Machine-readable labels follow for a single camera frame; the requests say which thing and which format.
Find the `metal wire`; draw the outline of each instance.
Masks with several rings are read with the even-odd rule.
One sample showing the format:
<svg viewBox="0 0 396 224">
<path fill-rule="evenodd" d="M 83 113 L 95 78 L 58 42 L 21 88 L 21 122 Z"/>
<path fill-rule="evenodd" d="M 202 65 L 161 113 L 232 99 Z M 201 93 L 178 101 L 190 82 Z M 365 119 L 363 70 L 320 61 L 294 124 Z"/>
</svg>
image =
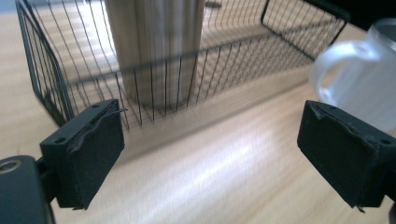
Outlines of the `metal wire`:
<svg viewBox="0 0 396 224">
<path fill-rule="evenodd" d="M 347 15 L 318 0 L 307 1 L 213 0 L 218 7 L 205 8 L 200 51 L 122 71 L 104 0 L 20 0 L 17 5 L 35 95 L 57 124 L 89 105 L 118 98 L 128 108 L 122 122 L 130 129 L 256 78 L 312 63 L 339 35 Z M 187 71 L 192 76 L 181 81 L 186 63 L 193 64 Z M 175 68 L 177 80 L 171 78 Z M 121 74 L 133 78 L 123 80 Z M 151 78 L 151 105 L 143 105 L 139 95 L 143 75 Z M 134 97 L 124 89 L 128 85 L 135 86 Z M 175 104 L 168 89 L 172 85 L 177 85 Z M 184 90 L 188 97 L 181 100 Z"/>
</svg>

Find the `light wood surface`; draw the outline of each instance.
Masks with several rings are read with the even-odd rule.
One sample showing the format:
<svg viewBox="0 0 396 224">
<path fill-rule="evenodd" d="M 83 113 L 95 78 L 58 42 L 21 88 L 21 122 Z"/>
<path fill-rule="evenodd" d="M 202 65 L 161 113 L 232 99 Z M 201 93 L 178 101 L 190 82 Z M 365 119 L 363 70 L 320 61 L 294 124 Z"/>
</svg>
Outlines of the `light wood surface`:
<svg viewBox="0 0 396 224">
<path fill-rule="evenodd" d="M 39 142 L 57 127 L 33 96 L 15 12 L 0 15 L 0 29 L 0 158 L 39 158 Z M 348 26 L 340 39 L 363 35 Z M 307 76 L 309 67 L 291 72 Z M 263 85 L 126 133 L 89 209 L 53 202 L 57 222 L 388 223 L 390 199 L 366 214 L 350 208 L 297 148 L 304 101 L 317 99 L 308 84 L 271 97 L 261 96 Z"/>
</svg>

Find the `screw hole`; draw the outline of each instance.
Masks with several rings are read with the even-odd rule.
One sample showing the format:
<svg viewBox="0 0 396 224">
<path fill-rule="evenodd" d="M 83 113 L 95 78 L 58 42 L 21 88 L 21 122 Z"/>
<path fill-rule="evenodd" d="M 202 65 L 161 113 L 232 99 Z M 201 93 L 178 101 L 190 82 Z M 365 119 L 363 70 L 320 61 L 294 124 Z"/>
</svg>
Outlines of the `screw hole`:
<svg viewBox="0 0 396 224">
<path fill-rule="evenodd" d="M 387 140 L 387 139 L 381 139 L 381 143 L 385 144 L 385 145 L 390 145 L 391 144 L 391 142 L 389 140 Z"/>
<path fill-rule="evenodd" d="M 66 140 L 66 139 L 61 137 L 61 138 L 55 139 L 55 141 L 53 141 L 53 142 L 56 144 L 60 144 L 60 143 L 64 142 L 64 140 Z"/>
</svg>

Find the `wire basket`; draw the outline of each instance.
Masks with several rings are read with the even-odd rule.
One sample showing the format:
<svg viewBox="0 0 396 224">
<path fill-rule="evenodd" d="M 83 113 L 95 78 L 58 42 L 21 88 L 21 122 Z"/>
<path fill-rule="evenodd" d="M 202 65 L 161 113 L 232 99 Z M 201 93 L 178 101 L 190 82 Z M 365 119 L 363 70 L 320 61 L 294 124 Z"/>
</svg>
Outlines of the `wire basket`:
<svg viewBox="0 0 396 224">
<path fill-rule="evenodd" d="M 163 119 L 256 78 L 313 62 L 340 34 L 348 14 L 319 0 L 217 0 L 205 3 L 200 50 L 120 70 L 104 0 L 20 0 L 17 10 L 36 97 L 64 125 L 87 106 L 118 98 L 127 129 Z M 167 68 L 194 62 L 189 96 L 158 108 L 127 97 L 121 73 L 164 83 Z M 160 77 L 153 71 L 163 70 Z"/>
</svg>

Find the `black wire basket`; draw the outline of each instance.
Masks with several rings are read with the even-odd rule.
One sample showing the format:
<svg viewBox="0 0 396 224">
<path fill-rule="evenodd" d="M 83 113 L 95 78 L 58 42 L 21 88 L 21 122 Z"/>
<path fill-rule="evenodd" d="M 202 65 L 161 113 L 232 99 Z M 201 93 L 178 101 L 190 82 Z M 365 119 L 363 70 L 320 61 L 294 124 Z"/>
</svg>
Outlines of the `black wire basket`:
<svg viewBox="0 0 396 224">
<path fill-rule="evenodd" d="M 62 126 L 87 106 L 117 98 L 128 109 L 122 116 L 127 129 L 311 64 L 348 21 L 347 12 L 319 0 L 206 1 L 200 50 L 120 69 L 104 0 L 19 0 L 17 10 L 33 90 L 54 121 Z M 186 61 L 194 63 L 193 76 L 181 83 Z M 180 68 L 178 79 L 169 77 L 171 67 Z M 134 99 L 122 73 L 134 82 Z M 149 76 L 151 95 L 160 78 L 164 97 L 142 104 L 138 74 Z M 170 82 L 188 96 L 171 102 Z"/>
</svg>

